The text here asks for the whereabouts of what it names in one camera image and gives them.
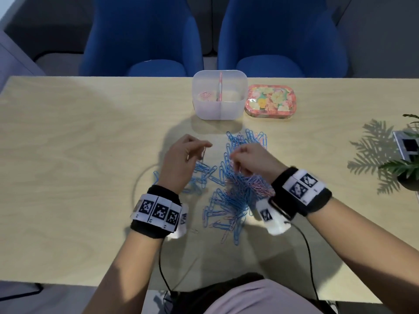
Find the person's left hand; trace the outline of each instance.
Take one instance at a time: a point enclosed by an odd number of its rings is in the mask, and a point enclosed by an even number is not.
[[[212,143],[189,134],[181,137],[165,154],[157,185],[180,194],[191,180],[196,161],[202,159],[206,147],[212,147]]]

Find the black wristband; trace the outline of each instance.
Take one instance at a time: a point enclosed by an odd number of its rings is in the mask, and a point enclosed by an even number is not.
[[[298,169],[296,167],[290,167],[280,176],[278,176],[272,183],[275,196],[271,199],[271,201],[273,201],[275,205],[285,213],[286,217],[290,217],[291,219],[295,216],[295,213],[307,216],[309,213],[314,213],[315,211],[320,210],[327,204],[330,198],[332,198],[332,192],[327,188],[324,188],[311,200],[309,204],[305,205],[288,191],[286,191],[282,186],[297,171]]]
[[[179,196],[175,192],[172,192],[171,190],[168,190],[167,188],[164,188],[160,185],[151,186],[148,189],[147,194],[163,197],[175,203],[176,205],[182,206]],[[171,233],[160,227],[151,225],[149,223],[140,222],[139,220],[135,219],[131,223],[131,229],[153,239],[163,239]]]

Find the chair seat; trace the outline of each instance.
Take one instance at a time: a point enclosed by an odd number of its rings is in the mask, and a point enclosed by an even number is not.
[[[306,77],[291,59],[280,55],[257,55],[241,59],[237,69],[247,77]]]
[[[153,59],[132,66],[128,77],[186,77],[185,67],[176,61],[168,59]]]

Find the clear plastic box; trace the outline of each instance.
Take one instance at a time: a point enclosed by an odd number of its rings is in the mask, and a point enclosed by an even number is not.
[[[218,101],[220,89],[222,100]],[[196,115],[203,120],[241,117],[247,92],[247,77],[239,70],[202,70],[192,79],[192,102]]]

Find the floral tin box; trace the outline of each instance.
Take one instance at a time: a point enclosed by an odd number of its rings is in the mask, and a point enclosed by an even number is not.
[[[257,118],[290,118],[297,109],[294,90],[282,85],[251,85],[245,105],[248,115]]]

